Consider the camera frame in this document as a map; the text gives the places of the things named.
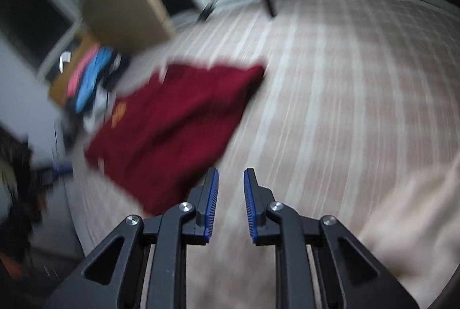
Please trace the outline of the dark red knit sweater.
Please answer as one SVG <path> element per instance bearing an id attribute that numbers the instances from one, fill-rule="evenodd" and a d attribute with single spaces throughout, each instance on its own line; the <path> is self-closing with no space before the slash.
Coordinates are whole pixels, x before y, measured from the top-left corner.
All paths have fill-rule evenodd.
<path id="1" fill-rule="evenodd" d="M 224 154 L 265 67 L 168 64 L 133 93 L 118 98 L 86 148 L 102 169 L 151 215 L 184 201 Z"/>

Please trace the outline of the black and white clothes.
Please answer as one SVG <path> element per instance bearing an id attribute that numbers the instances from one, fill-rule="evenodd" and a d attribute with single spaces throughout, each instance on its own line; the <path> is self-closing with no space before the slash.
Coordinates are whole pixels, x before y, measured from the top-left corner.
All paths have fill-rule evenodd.
<path id="1" fill-rule="evenodd" d="M 112 90 L 131 63 L 131 56 L 117 49 L 113 48 L 113 50 L 112 59 L 100 75 L 93 102 L 88 110 L 82 113 L 75 113 L 74 102 L 76 94 L 74 97 L 66 99 L 65 119 L 62 123 L 64 133 L 77 134 L 81 129 L 86 132 L 93 131 L 97 119 L 107 110 Z"/>

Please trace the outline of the cream white garment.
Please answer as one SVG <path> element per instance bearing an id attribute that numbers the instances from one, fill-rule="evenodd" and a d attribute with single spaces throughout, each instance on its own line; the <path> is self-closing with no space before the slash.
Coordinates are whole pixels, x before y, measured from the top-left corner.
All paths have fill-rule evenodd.
<path id="1" fill-rule="evenodd" d="M 459 159 L 409 174 L 359 240 L 421 308 L 432 305 L 459 267 Z"/>

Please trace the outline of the checkered beige mat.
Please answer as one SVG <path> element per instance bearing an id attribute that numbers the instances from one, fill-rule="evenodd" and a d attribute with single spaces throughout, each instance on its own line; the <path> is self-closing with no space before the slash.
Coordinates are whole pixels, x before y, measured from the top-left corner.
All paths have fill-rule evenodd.
<path id="1" fill-rule="evenodd" d="M 209 66 L 267 60 L 266 78 L 218 163 L 209 248 L 189 250 L 193 308 L 269 308 L 273 279 L 251 293 L 240 276 L 250 243 L 242 173 L 304 215 L 336 215 L 361 230 L 377 203 L 415 169 L 459 148 L 459 18 L 412 0 L 280 0 L 227 7 L 137 55 L 126 94 L 169 60 Z"/>

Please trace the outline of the pink folded garment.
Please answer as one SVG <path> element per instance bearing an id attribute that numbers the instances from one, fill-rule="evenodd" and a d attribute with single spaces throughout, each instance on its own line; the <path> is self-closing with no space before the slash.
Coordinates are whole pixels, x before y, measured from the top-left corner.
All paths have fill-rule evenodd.
<path id="1" fill-rule="evenodd" d="M 94 56 L 99 51 L 99 48 L 100 48 L 99 44 L 94 44 L 93 46 L 91 46 L 91 48 L 88 49 L 88 51 L 83 55 L 83 58 L 77 64 L 74 72 L 69 78 L 69 82 L 68 82 L 67 90 L 66 90 L 67 98 L 74 97 L 74 95 L 76 94 L 76 91 L 78 89 L 78 85 L 80 82 L 80 78 L 82 77 L 88 64 L 91 62 L 91 60 L 94 58 Z"/>

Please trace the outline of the blue folded garment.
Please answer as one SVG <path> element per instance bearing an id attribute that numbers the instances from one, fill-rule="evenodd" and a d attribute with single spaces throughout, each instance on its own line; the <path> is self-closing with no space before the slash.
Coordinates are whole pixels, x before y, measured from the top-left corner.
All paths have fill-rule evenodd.
<path id="1" fill-rule="evenodd" d="M 105 67 L 109 65 L 113 53 L 113 48 L 102 46 L 87 65 L 75 96 L 75 113 L 82 113 L 88 110 L 90 104 L 93 102 L 93 98 L 97 90 L 97 84 L 100 81 L 100 75 L 104 71 Z"/>

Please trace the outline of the brown cardboard box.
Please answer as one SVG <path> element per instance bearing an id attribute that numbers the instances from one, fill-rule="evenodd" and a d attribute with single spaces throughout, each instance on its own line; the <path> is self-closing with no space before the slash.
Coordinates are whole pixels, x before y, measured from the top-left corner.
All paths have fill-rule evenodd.
<path id="1" fill-rule="evenodd" d="M 98 43 L 97 37 L 91 31 L 79 30 L 74 36 L 80 45 L 71 52 L 70 62 L 65 64 L 63 72 L 59 73 L 50 85 L 47 97 L 60 109 L 65 108 L 69 80 L 89 49 Z"/>

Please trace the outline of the beige wooden cabinet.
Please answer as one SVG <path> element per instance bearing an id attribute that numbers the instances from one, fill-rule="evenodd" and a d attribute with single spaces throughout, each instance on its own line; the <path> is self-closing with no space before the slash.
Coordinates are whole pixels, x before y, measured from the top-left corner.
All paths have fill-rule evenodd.
<path id="1" fill-rule="evenodd" d="M 175 36 L 162 0 L 81 0 L 83 22 L 101 44 L 137 54 Z"/>

